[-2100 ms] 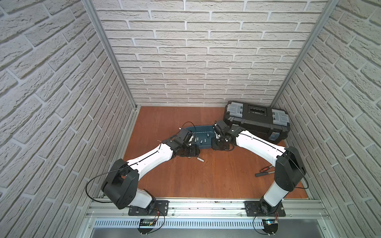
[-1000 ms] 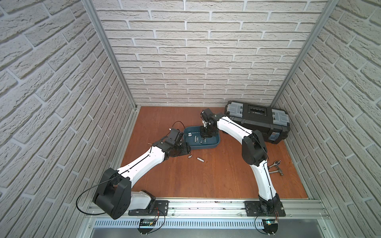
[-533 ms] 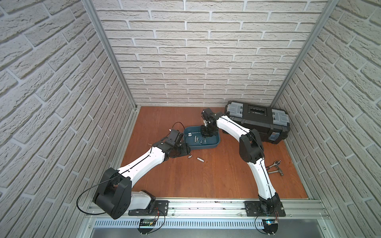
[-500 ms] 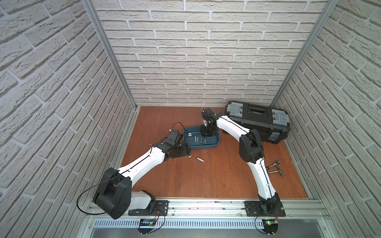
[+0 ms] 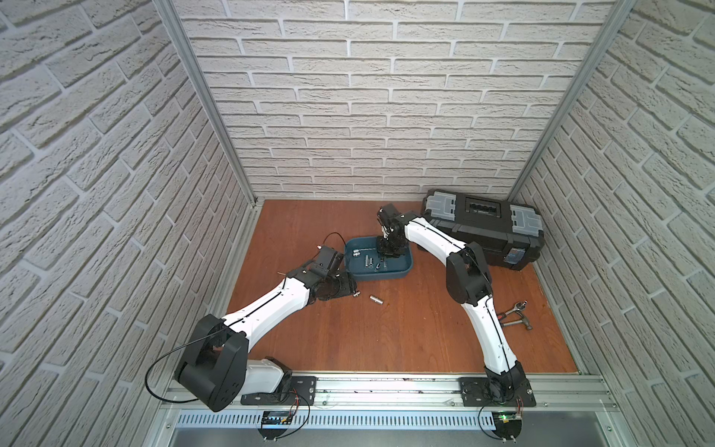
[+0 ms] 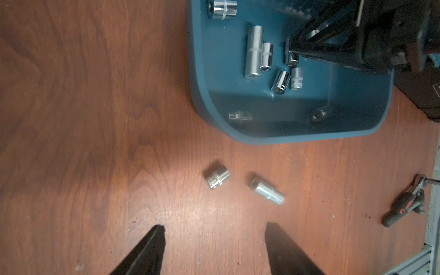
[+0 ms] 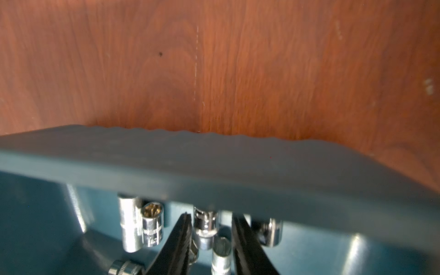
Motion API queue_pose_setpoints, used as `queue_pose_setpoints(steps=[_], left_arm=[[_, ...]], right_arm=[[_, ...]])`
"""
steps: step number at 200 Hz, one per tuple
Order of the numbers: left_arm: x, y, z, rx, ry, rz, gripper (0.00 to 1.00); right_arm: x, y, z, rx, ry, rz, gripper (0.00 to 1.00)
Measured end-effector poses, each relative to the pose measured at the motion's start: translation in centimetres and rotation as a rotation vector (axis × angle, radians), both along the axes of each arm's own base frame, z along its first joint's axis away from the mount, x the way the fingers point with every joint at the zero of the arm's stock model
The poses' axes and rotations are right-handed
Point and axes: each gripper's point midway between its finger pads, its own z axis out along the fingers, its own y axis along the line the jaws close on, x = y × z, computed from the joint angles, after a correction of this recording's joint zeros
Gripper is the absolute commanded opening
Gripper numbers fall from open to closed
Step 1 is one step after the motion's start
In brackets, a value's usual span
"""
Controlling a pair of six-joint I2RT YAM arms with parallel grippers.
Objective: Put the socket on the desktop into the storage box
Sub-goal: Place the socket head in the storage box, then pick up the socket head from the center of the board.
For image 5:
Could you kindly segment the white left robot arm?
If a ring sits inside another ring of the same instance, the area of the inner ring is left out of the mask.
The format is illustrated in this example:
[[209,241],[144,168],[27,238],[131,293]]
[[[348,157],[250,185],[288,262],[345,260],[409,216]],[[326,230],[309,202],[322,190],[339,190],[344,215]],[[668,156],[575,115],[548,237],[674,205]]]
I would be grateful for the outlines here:
[[247,307],[221,318],[202,318],[174,379],[214,413],[237,399],[248,404],[283,404],[292,399],[292,370],[274,359],[251,361],[249,354],[290,315],[318,300],[354,294],[356,286],[342,270],[343,260],[340,251],[323,246]]

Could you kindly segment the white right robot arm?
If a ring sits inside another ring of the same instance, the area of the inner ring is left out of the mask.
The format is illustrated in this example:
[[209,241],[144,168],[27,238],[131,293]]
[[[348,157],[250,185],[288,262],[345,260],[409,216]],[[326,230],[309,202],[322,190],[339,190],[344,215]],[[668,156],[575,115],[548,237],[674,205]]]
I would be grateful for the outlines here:
[[392,204],[377,212],[383,236],[378,251],[399,256],[412,243],[431,253],[446,269],[446,288],[467,313],[480,342],[487,382],[487,400],[534,407],[536,399],[523,366],[510,348],[493,304],[492,276],[482,247],[457,240],[413,212],[399,212]]

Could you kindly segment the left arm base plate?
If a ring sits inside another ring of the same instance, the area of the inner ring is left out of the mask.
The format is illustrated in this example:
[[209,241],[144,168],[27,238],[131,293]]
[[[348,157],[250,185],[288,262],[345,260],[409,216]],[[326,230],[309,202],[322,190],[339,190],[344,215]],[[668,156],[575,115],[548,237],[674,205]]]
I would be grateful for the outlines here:
[[315,402],[318,378],[310,375],[298,375],[283,378],[273,392],[260,392],[243,395],[240,403],[244,406],[310,406]]

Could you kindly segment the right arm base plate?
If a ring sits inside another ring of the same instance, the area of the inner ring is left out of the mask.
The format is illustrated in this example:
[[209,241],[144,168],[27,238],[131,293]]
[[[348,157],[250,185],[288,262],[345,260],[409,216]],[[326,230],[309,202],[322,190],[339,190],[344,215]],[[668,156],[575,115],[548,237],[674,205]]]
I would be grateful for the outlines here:
[[465,407],[501,406],[536,407],[536,395],[528,379],[508,379],[503,385],[488,377],[457,379]]

